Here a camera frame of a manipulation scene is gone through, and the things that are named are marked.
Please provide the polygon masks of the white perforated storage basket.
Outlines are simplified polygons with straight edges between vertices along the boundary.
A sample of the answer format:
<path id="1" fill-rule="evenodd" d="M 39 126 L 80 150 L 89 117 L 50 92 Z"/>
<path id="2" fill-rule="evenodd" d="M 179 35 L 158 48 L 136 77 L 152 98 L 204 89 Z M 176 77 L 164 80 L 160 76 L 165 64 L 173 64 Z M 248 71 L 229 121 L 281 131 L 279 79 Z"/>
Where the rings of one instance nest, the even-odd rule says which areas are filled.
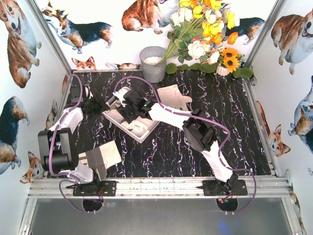
<path id="1" fill-rule="evenodd" d="M 154 131 L 158 126 L 159 121 L 152 121 L 147 118 L 137 117 L 132 122 L 128 123 L 126 119 L 119 112 L 119 108 L 123 108 L 120 98 L 123 98 L 131 88 L 122 87 L 113 93 L 113 96 L 106 102 L 109 109 L 103 111 L 102 114 L 112 124 L 119 127 L 127 135 L 132 137 L 138 143 L 143 143 L 147 137 Z"/>

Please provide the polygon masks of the grey-palm glove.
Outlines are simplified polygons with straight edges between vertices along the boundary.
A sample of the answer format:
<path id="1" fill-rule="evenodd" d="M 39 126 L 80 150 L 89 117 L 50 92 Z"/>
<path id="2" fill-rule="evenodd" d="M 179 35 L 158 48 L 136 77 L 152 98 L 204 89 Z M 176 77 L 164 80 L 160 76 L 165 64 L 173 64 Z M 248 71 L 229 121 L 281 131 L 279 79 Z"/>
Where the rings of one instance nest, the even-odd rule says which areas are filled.
<path id="1" fill-rule="evenodd" d="M 143 135 L 147 134 L 148 131 L 151 131 L 155 125 L 158 125 L 157 121 L 141 117 L 137 117 L 135 120 L 128 123 L 116 109 L 110 110 L 108 116 L 120 129 L 128 134 L 132 133 L 138 138 L 141 138 Z"/>
<path id="2" fill-rule="evenodd" d="M 107 168 L 105 166 L 100 147 L 80 153 L 78 157 L 79 161 L 81 161 L 84 165 L 96 171 L 100 181 L 104 181 L 106 179 Z"/>

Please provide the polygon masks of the white glove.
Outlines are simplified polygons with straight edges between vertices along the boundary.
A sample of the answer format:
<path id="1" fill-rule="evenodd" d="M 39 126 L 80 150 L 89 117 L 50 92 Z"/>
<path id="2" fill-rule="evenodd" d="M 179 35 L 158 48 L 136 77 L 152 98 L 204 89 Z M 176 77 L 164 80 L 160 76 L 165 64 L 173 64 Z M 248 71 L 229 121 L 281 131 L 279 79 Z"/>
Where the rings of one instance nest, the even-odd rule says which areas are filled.
<path id="1" fill-rule="evenodd" d="M 115 141 L 105 143 L 99 146 L 99 149 L 106 169 L 122 162 L 122 158 L 120 156 Z"/>
<path id="2" fill-rule="evenodd" d="M 158 88 L 157 93 L 161 103 L 171 108 L 188 111 L 187 103 L 192 102 L 191 97 L 181 94 L 177 84 L 168 87 Z"/>

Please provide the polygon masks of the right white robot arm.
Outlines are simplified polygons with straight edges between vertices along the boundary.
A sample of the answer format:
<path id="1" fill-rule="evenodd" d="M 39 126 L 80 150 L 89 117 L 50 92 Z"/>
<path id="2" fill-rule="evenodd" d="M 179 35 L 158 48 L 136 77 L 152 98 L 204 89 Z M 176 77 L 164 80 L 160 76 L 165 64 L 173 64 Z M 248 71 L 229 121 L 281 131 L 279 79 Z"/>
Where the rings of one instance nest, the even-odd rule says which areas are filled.
<path id="1" fill-rule="evenodd" d="M 238 180 L 238 175 L 230 168 L 217 142 L 212 123 L 200 109 L 195 112 L 182 111 L 166 106 L 159 99 L 145 99 L 137 90 L 114 92 L 121 103 L 118 112 L 129 123 L 140 118 L 160 121 L 175 126 L 184 132 L 194 150 L 200 152 L 214 172 L 218 186 L 230 192 Z"/>

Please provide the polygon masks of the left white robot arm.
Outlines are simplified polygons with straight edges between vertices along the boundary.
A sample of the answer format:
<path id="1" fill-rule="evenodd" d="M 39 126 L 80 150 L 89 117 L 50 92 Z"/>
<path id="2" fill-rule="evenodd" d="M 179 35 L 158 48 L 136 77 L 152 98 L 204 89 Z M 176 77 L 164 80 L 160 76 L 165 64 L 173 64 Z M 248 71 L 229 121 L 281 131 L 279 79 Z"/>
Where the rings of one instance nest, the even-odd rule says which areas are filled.
<path id="1" fill-rule="evenodd" d="M 70 88 L 67 102 L 57 122 L 47 130 L 40 131 L 38 143 L 42 167 L 51 176 L 66 176 L 78 184 L 103 181 L 107 170 L 101 159 L 100 150 L 88 153 L 88 165 L 79 160 L 73 133 L 84 115 L 100 114 L 106 104 L 98 94 L 87 87 Z"/>

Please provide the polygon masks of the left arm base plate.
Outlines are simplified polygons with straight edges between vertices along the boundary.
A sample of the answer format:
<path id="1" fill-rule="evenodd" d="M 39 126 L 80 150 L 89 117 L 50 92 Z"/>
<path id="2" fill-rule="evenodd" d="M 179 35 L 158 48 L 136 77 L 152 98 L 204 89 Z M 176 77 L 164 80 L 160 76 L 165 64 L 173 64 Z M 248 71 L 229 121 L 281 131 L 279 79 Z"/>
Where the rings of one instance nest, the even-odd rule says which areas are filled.
<path id="1" fill-rule="evenodd" d="M 94 183 L 74 184 L 73 196 L 115 196 L 117 181 L 101 181 L 99 185 Z"/>

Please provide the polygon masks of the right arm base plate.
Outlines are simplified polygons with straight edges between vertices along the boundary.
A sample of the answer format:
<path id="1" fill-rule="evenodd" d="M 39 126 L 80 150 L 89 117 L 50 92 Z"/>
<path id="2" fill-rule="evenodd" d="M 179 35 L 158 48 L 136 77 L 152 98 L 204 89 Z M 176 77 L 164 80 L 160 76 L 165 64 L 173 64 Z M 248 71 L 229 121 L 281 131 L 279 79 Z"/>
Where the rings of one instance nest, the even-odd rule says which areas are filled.
<path id="1" fill-rule="evenodd" d="M 205 196 L 227 196 L 231 193 L 235 196 L 248 195 L 244 180 L 238 180 L 233 186 L 216 180 L 203 180 L 198 188 L 203 190 Z"/>

